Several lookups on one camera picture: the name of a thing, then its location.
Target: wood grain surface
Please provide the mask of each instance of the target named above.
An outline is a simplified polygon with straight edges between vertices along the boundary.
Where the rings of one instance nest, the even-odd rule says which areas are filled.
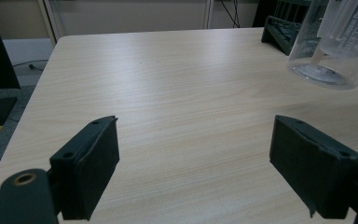
[[[269,163],[269,145],[284,115],[358,151],[358,87],[295,77],[262,31],[63,37],[0,163],[0,185],[47,170],[87,123],[116,115],[121,160],[89,223],[352,223],[352,211],[310,218]]]

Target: clear plastic container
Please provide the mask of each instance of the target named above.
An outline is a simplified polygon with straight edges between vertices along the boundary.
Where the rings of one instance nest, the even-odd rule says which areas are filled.
[[[339,90],[358,85],[358,0],[313,0],[287,68]]]

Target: floor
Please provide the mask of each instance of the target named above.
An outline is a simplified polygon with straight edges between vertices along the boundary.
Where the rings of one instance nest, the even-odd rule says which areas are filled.
[[[0,98],[16,96],[17,103],[14,105],[2,131],[0,131],[0,159],[5,153],[7,144],[21,119],[22,112],[28,104],[28,101],[34,91],[34,88],[42,75],[43,69],[47,61],[28,62],[15,64],[18,81],[20,82],[20,90],[0,90]]]

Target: wooden table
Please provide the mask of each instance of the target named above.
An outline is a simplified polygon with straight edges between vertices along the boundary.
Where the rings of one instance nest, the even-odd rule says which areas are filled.
[[[291,75],[261,35],[62,38],[0,163],[0,184],[47,170],[87,123],[116,115],[121,161],[90,223],[352,223],[352,211],[345,221],[311,219],[269,163],[269,145],[279,114],[358,151],[358,88],[323,89]]]

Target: wall baseboard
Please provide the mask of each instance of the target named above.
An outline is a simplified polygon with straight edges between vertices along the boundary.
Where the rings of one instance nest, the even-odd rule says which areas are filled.
[[[48,60],[53,46],[49,38],[3,40],[11,64]]]

